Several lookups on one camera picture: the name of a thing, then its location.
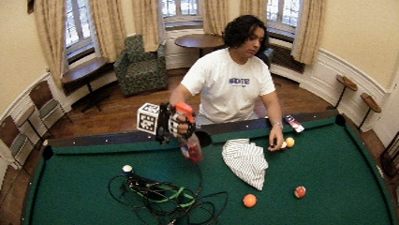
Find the man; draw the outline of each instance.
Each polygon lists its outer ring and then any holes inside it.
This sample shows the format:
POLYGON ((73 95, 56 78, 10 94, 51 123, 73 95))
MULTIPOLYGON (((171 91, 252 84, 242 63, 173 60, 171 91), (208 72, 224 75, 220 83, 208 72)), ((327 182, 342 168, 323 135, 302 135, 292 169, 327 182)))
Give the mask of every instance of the man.
MULTIPOLYGON (((269 150, 276 151, 284 143, 282 112, 269 67, 254 57, 268 48, 265 24, 254 16, 238 17, 225 28, 224 41, 228 48, 198 59, 169 102, 186 102, 201 93, 197 124, 205 125, 258 118, 253 106, 260 97, 273 125, 269 150)), ((186 133, 188 126, 181 124, 178 132, 186 133)))

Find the chair leg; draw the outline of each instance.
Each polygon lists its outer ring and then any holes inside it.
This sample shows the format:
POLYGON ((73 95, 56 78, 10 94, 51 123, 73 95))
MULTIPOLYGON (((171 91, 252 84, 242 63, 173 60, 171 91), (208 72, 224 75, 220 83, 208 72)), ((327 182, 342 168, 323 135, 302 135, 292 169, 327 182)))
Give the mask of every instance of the chair leg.
POLYGON ((24 135, 26 135, 27 140, 28 140, 30 144, 32 145, 32 147, 36 148, 36 144, 34 143, 34 141, 31 140, 31 138, 28 137, 28 135, 27 134, 24 134, 24 135))
POLYGON ((365 124, 365 121, 366 121, 366 119, 367 119, 367 116, 370 115, 370 110, 371 110, 371 108, 369 108, 369 110, 367 110, 366 116, 365 116, 365 118, 363 118, 363 121, 362 121, 362 123, 361 123, 361 125, 359 125, 359 128, 358 128, 358 129, 361 129, 361 128, 362 128, 362 126, 363 126, 363 124, 365 124))
POLYGON ((23 171, 26 171, 26 173, 27 173, 28 175, 31 175, 31 173, 30 173, 28 170, 26 169, 24 165, 20 163, 19 160, 16 160, 16 157, 14 157, 14 160, 16 161, 16 164, 22 167, 23 171))
POLYGON ((337 102, 337 105, 335 105, 335 109, 338 109, 338 105, 339 105, 339 102, 341 102, 341 100, 342 100, 342 97, 343 97, 343 95, 345 95, 345 93, 346 93, 346 90, 347 90, 347 87, 345 86, 345 89, 342 90, 341 96, 339 96, 339 98, 338 98, 338 102, 337 102))
POLYGON ((49 129, 48 125, 45 124, 45 121, 43 120, 41 117, 39 117, 39 119, 40 119, 43 125, 45 126, 45 128, 47 128, 47 130, 48 130, 48 133, 49 133, 49 135, 51 135, 51 137, 53 138, 53 135, 51 134, 51 129, 49 129))
POLYGON ((68 116, 61 104, 59 104, 60 108, 61 108, 61 111, 63 111, 63 114, 67 116, 67 118, 69 119, 69 121, 73 123, 73 121, 71 120, 71 117, 68 116))

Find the wooden stool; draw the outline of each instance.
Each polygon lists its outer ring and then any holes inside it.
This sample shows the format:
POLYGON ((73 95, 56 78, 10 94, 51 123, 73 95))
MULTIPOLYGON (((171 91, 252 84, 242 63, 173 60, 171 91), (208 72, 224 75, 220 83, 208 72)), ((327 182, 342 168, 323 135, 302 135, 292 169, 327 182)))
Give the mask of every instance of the wooden stool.
POLYGON ((339 74, 337 75, 337 81, 345 85, 345 89, 342 90, 341 93, 341 97, 338 99, 337 105, 335 105, 335 109, 338 108, 339 102, 342 100, 342 96, 346 93, 347 88, 353 91, 358 90, 358 85, 350 80, 350 78, 347 78, 346 76, 341 76, 339 74))
POLYGON ((363 119, 363 121, 361 123, 359 129, 363 126, 363 123, 365 123, 365 121, 367 119, 367 116, 370 115, 370 111, 374 110, 377 113, 382 112, 382 108, 378 106, 378 104, 374 101, 373 97, 367 93, 363 93, 361 97, 365 100, 366 104, 369 105, 369 111, 367 111, 365 119, 363 119))

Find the white cloth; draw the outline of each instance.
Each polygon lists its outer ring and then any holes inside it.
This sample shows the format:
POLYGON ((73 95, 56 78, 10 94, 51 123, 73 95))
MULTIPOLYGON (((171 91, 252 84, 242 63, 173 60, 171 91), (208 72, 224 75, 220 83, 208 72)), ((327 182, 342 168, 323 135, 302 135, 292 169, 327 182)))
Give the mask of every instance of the white cloth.
POLYGON ((254 188, 262 190, 269 164, 264 148, 249 139, 229 140, 224 145, 224 160, 233 173, 254 188))
POLYGON ((198 59, 181 84, 201 92, 200 113, 214 123, 248 120, 256 99, 276 90, 264 61, 254 56, 240 65, 228 48, 198 59))

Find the small box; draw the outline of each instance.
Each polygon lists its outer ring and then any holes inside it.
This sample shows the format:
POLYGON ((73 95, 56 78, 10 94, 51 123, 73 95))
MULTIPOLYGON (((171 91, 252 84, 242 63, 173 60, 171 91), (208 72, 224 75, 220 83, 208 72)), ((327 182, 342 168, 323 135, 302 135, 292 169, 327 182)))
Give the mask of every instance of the small box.
POLYGON ((137 129, 153 135, 157 133, 160 106, 147 103, 137 111, 137 129))

